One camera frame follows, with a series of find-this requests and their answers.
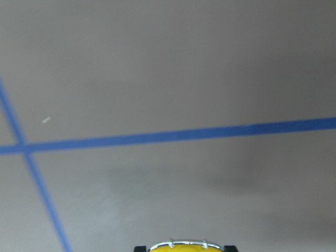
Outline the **yellow beetle toy car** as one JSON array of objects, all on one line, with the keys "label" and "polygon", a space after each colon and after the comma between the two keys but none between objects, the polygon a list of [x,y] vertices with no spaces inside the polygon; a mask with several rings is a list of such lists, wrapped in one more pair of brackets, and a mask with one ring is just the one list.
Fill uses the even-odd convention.
[{"label": "yellow beetle toy car", "polygon": [[235,245],[219,245],[207,240],[170,239],[149,248],[135,246],[134,252],[239,252]]}]

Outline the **brown paper table cover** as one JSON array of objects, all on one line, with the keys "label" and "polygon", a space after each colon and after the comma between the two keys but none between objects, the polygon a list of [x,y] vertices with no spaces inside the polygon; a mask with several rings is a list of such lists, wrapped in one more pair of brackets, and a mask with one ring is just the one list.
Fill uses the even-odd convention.
[{"label": "brown paper table cover", "polygon": [[335,1],[1,1],[1,251],[335,251]]}]

